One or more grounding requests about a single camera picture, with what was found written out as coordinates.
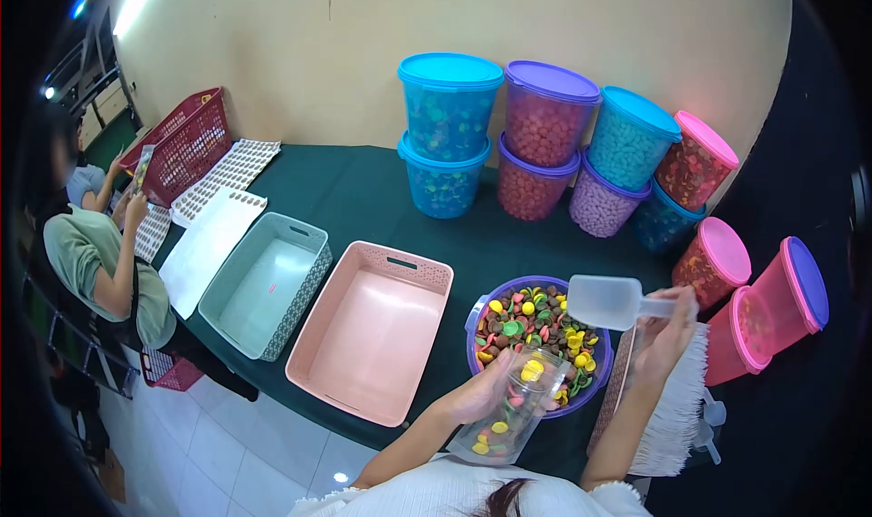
red plastic basket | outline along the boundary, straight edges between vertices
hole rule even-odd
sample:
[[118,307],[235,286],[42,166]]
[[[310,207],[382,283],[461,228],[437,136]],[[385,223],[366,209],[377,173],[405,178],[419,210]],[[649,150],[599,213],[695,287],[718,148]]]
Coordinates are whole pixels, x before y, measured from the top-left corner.
[[154,348],[142,347],[139,364],[147,386],[171,391],[187,392],[203,376],[203,372],[188,360]]
[[222,92],[217,87],[186,98],[121,160],[121,168],[132,174],[142,146],[154,144],[142,183],[149,201],[169,208],[230,150]]

green sweater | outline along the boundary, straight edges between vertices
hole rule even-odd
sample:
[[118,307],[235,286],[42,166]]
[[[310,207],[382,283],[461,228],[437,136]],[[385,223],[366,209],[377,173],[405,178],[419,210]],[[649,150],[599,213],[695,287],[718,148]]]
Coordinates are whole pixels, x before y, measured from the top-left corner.
[[[97,268],[115,277],[121,252],[121,232],[111,218],[70,205],[72,214],[58,214],[45,223],[43,239],[49,263],[61,283],[95,313],[109,322],[123,322],[94,302]],[[167,344],[175,331],[175,315],[157,271],[134,263],[139,272],[139,307],[136,329],[147,347]]]

wall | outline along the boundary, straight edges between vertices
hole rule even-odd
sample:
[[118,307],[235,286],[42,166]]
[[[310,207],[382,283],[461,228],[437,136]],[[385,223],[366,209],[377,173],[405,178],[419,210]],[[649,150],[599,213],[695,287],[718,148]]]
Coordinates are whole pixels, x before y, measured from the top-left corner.
[[450,50],[633,89],[691,111],[744,159],[779,84],[790,17],[791,0],[148,0],[116,47],[149,125],[223,85],[234,136],[391,148],[405,128],[399,61]]

lid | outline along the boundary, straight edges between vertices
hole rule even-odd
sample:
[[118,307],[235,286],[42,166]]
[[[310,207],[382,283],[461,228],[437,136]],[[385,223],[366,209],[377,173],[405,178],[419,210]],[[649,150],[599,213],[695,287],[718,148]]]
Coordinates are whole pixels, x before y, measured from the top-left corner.
[[534,164],[527,163],[526,161],[521,161],[514,155],[508,152],[508,148],[506,147],[506,131],[504,130],[500,133],[500,141],[497,146],[500,148],[500,153],[509,161],[516,164],[521,169],[529,173],[541,174],[542,176],[551,176],[551,177],[561,177],[566,176],[567,174],[573,174],[578,172],[578,167],[582,164],[582,154],[575,150],[575,153],[572,154],[572,157],[566,164],[563,164],[559,167],[539,167]]
[[399,79],[436,91],[496,89],[502,69],[481,57],[463,53],[419,53],[403,59]]
[[736,287],[751,278],[751,258],[742,239],[720,218],[709,216],[699,223],[699,242],[718,274]]
[[681,127],[669,112],[645,97],[616,85],[603,87],[606,104],[645,129],[653,130],[672,142],[681,141]]
[[642,200],[642,199],[648,199],[648,196],[651,195],[651,182],[653,182],[654,179],[651,179],[651,180],[650,180],[650,181],[649,181],[649,182],[648,182],[648,183],[647,183],[647,184],[646,184],[646,185],[645,185],[641,190],[639,190],[638,192],[628,192],[627,190],[625,190],[625,189],[623,189],[623,188],[620,188],[620,187],[616,186],[615,184],[612,184],[611,182],[609,182],[608,180],[606,180],[605,178],[603,178],[602,176],[600,176],[600,175],[599,175],[599,174],[594,170],[594,168],[593,168],[592,166],[590,166],[590,162],[588,161],[588,149],[589,149],[589,148],[590,148],[590,144],[584,146],[584,149],[582,150],[582,162],[584,163],[584,169],[585,169],[588,173],[590,173],[590,175],[591,175],[592,177],[594,177],[594,179],[595,179],[597,182],[599,182],[600,184],[602,184],[606,189],[608,189],[608,190],[610,190],[610,191],[612,191],[612,192],[614,192],[614,193],[616,193],[616,194],[622,195],[622,196],[624,196],[624,197],[628,197],[628,198],[630,198],[630,199],[639,199],[639,200]]
[[651,179],[651,188],[654,190],[654,196],[660,199],[660,202],[665,206],[669,206],[673,211],[675,211],[679,216],[684,219],[690,220],[693,223],[697,223],[698,221],[705,218],[705,205],[700,206],[699,210],[695,213],[687,210],[686,208],[680,206],[672,197],[670,197],[663,188],[658,184],[657,179]]
[[730,331],[733,332],[733,342],[736,344],[738,357],[745,363],[749,373],[757,375],[772,361],[772,355],[762,350],[763,347],[760,345],[759,336],[771,333],[773,327],[771,326],[771,320],[765,314],[766,309],[762,305],[755,306],[753,303],[750,303],[752,310],[758,311],[760,314],[754,315],[751,312],[750,314],[753,315],[753,318],[746,316],[744,323],[739,321],[738,313],[740,308],[749,305],[746,303],[746,300],[749,297],[753,297],[753,293],[748,293],[749,289],[751,289],[750,286],[737,288],[733,293],[733,298],[730,299]]
[[545,97],[571,103],[600,104],[599,87],[577,72],[539,61],[512,61],[506,65],[512,84]]
[[415,152],[409,139],[409,131],[406,130],[403,132],[402,139],[397,143],[397,153],[401,159],[405,159],[420,169],[437,173],[463,173],[477,169],[487,162],[487,158],[490,157],[491,139],[487,136],[485,136],[485,139],[485,145],[481,149],[481,153],[474,158],[465,161],[437,161],[435,159],[427,159],[420,153]]
[[703,148],[721,163],[729,167],[731,171],[738,169],[738,158],[733,148],[711,127],[706,125],[703,120],[680,109],[675,114],[675,121],[679,122],[682,132],[690,135],[692,139],[702,144]]
[[821,270],[812,253],[798,237],[781,241],[781,247],[789,258],[784,272],[788,274],[793,299],[802,311],[808,333],[815,333],[829,322],[829,301]]

green tablecloth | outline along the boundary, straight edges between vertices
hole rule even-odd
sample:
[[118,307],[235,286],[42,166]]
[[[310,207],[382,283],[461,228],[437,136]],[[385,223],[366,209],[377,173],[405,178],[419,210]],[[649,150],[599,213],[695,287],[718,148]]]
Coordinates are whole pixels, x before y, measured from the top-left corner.
[[[454,269],[451,295],[409,422],[430,402],[469,379],[464,322],[479,296],[499,284],[528,274],[568,280],[575,273],[633,276],[642,281],[646,292],[670,284],[670,265],[643,249],[629,228],[611,239],[583,233],[567,214],[569,193],[543,221],[524,222],[505,214],[496,200],[494,169],[485,169],[472,211],[456,219],[432,219],[418,212],[411,203],[405,162],[394,150],[371,146],[285,145],[248,190],[268,198],[268,211],[326,230],[336,260],[349,243],[360,239],[442,261]],[[171,226],[154,259],[156,267],[183,231]],[[284,365],[308,312],[274,363],[243,356],[199,312],[185,324],[230,369],[263,393],[333,432],[373,449],[385,448],[403,432],[401,427],[386,428],[339,411],[285,377]],[[616,337],[612,346],[617,346]],[[603,393],[573,414],[543,420],[518,465],[577,480],[587,461],[584,452]]]

